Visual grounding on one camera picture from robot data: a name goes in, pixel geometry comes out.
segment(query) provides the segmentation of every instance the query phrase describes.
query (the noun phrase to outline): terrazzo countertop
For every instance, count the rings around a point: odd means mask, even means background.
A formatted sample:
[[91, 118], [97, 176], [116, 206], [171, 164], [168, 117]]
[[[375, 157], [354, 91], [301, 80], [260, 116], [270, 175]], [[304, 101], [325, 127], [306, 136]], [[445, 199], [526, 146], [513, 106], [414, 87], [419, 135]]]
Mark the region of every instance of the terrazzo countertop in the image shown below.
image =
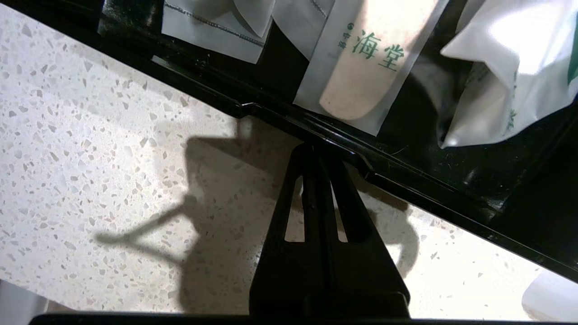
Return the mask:
[[[299, 142], [0, 17], [0, 278], [73, 309], [247, 313]], [[413, 317], [528, 319], [538, 266], [359, 184]]]

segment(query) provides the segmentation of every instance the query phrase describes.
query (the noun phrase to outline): black plastic tray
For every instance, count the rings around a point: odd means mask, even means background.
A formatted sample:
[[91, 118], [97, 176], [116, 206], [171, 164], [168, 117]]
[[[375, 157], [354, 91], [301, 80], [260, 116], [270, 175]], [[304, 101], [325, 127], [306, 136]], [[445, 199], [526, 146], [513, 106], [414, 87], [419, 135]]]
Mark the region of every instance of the black plastic tray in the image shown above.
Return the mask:
[[[308, 61], [275, 25], [253, 65], [161, 35], [163, 0], [0, 2], [226, 114], [323, 145], [392, 195], [578, 282], [574, 104], [508, 141], [442, 150], [448, 121], [412, 75], [377, 137], [292, 105]], [[450, 1], [422, 51], [456, 80], [468, 63], [438, 53], [464, 3]]]

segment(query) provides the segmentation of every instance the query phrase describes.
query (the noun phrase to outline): packaging bag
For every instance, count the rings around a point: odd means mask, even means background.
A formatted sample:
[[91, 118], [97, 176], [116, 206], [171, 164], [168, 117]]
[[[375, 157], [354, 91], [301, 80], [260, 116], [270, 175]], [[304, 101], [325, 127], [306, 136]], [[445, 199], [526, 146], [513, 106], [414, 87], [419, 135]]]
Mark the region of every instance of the packaging bag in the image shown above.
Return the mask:
[[311, 60], [335, 0], [279, 0], [273, 20], [289, 41]]
[[487, 0], [441, 54], [474, 61], [442, 147], [495, 143], [578, 92], [576, 0]]
[[377, 135], [446, 3], [335, 2], [294, 103]]
[[274, 4], [275, 0], [165, 0], [161, 32], [256, 63], [269, 34]]

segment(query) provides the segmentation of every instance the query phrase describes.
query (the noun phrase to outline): soap bar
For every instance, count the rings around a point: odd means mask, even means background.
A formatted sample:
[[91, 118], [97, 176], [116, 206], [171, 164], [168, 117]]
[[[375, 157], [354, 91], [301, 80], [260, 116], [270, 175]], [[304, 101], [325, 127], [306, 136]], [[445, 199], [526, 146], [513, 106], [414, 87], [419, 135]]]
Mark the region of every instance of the soap bar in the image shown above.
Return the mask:
[[342, 120], [369, 113], [406, 64], [437, 4], [438, 0], [364, 1], [355, 21], [347, 25], [321, 106]]

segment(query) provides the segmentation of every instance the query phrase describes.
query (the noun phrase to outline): plastic wrapper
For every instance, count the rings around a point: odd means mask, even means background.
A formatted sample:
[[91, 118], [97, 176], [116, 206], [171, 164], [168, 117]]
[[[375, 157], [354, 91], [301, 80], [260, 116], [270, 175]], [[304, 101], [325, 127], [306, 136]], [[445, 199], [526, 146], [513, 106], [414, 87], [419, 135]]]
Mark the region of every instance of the plastic wrapper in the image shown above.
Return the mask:
[[279, 0], [273, 20], [291, 43], [311, 60], [335, 0]]
[[572, 103], [578, 1], [485, 1], [441, 51], [476, 62], [442, 147], [496, 143]]
[[166, 0], [162, 33], [256, 63], [271, 27], [274, 0]]
[[337, 1], [294, 103], [376, 135], [447, 1]]

